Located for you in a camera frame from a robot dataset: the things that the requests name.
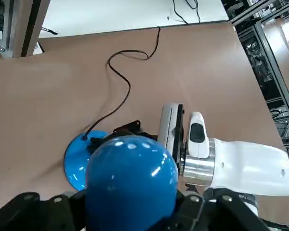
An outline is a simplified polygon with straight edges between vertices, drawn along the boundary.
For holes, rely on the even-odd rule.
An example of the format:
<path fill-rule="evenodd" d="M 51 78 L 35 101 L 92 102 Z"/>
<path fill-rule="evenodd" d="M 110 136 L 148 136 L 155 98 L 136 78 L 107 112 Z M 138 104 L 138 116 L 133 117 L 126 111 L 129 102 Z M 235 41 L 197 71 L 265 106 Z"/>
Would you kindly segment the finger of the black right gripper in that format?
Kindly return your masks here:
<path fill-rule="evenodd" d="M 135 120 L 113 130 L 113 132 L 127 131 L 129 134 L 139 135 L 157 141 L 158 135 L 152 135 L 145 132 L 141 127 L 141 121 Z"/>

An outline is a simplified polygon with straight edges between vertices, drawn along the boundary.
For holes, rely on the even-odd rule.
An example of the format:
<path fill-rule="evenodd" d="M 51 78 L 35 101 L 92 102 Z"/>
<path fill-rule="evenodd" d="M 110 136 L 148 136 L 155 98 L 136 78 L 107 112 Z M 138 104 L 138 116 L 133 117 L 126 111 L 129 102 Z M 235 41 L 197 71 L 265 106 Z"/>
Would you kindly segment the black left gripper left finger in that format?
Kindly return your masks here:
<path fill-rule="evenodd" d="M 85 228 L 85 192 L 41 200 L 24 192 L 0 208 L 0 231 L 80 231 Z"/>

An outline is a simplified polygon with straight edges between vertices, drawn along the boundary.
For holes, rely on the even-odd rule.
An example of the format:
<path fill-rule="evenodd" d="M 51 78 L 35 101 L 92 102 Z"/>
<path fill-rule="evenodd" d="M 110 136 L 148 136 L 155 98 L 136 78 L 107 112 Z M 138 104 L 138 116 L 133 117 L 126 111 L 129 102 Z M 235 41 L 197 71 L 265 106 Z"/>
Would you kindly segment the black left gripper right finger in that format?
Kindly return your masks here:
<path fill-rule="evenodd" d="M 208 189 L 203 196 L 177 192 L 177 231 L 278 231 L 279 224 L 259 218 L 252 194 Z"/>

